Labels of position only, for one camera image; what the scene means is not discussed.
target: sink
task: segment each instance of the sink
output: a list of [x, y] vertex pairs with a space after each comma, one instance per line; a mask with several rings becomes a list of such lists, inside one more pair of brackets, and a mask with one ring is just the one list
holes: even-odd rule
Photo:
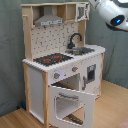
[[68, 49], [65, 52], [68, 54], [73, 54], [73, 55], [84, 55], [90, 52], [94, 52], [94, 49], [86, 48], [86, 47], [78, 47], [78, 48], [73, 48], [73, 49]]

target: countertop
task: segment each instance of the countertop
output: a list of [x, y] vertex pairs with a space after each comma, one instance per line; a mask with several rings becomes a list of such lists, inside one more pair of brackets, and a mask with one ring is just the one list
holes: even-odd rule
[[31, 62], [27, 59], [24, 59], [23, 62], [24, 63], [27, 63], [28, 65], [31, 65], [39, 70], [42, 70], [42, 71], [45, 71], [45, 72], [48, 72], [49, 70], [51, 69], [56, 69], [56, 68], [59, 68], [59, 67], [62, 67], [64, 65], [67, 65], [67, 64], [70, 64], [70, 63], [73, 63], [73, 62], [76, 62], [76, 61], [80, 61], [80, 60], [83, 60], [83, 59], [87, 59], [87, 58], [90, 58], [90, 57], [93, 57], [93, 56], [96, 56], [96, 55], [99, 55], [101, 53], [104, 53], [105, 52], [105, 48], [101, 47], [101, 46], [97, 46], [97, 45], [87, 45], [85, 46], [86, 48], [91, 48], [91, 49], [94, 49], [95, 51], [94, 52], [90, 52], [88, 54], [85, 54], [85, 55], [79, 55], [79, 56], [74, 56], [74, 55], [71, 55], [71, 54], [67, 54], [65, 53], [65, 50], [63, 51], [59, 51], [57, 53], [61, 53], [61, 54], [64, 54], [64, 55], [67, 55], [67, 56], [70, 56], [70, 57], [73, 57], [74, 59], [71, 59], [71, 60], [67, 60], [65, 62], [62, 62], [62, 63], [58, 63], [58, 64], [55, 64], [55, 65], [51, 65], [49, 67], [46, 67], [46, 66], [43, 66], [41, 64], [38, 64], [36, 62]]

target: wooden frame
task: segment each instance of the wooden frame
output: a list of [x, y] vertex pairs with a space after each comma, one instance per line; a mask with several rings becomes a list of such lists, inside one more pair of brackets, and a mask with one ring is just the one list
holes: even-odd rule
[[[33, 61], [32, 51], [32, 37], [31, 31], [35, 27], [33, 21], [41, 16], [41, 7], [46, 5], [53, 5], [57, 8], [57, 16], [63, 18], [65, 23], [75, 22], [75, 6], [80, 3], [88, 2], [69, 2], [69, 3], [44, 3], [44, 4], [22, 4], [23, 15], [23, 30], [24, 30], [24, 44], [25, 44], [25, 57], [27, 60]], [[86, 20], [79, 21], [79, 33], [82, 34], [83, 40], [78, 42], [78, 46], [85, 46], [85, 29]]]
[[29, 89], [29, 74], [28, 65], [23, 63], [24, 66], [24, 82], [25, 82], [25, 94], [26, 94], [26, 111], [30, 111], [30, 89]]
[[101, 81], [102, 81], [103, 65], [104, 65], [104, 53], [102, 53], [102, 63], [101, 63], [101, 74], [100, 74], [99, 96], [101, 96]]
[[44, 127], [49, 128], [49, 89], [48, 73], [43, 72]]

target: faucet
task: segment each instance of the faucet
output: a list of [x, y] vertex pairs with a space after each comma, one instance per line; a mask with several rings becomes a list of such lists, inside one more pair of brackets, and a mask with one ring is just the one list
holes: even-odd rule
[[72, 49], [73, 47], [75, 47], [75, 44], [73, 44], [72, 39], [75, 35], [80, 36], [80, 41], [82, 41], [82, 35], [80, 33], [74, 33], [71, 38], [70, 38], [70, 43], [68, 44], [68, 49]]

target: stovetop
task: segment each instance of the stovetop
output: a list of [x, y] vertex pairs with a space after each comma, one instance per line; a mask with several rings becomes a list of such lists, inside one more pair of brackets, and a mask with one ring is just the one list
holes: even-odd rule
[[67, 55], [64, 55], [61, 53], [54, 53], [51, 55], [36, 58], [36, 59], [34, 59], [34, 62], [37, 62], [39, 64], [42, 64], [42, 65], [48, 67], [50, 65], [61, 63], [61, 62], [67, 61], [69, 59], [73, 59], [73, 57], [70, 57], [70, 56], [67, 56]]

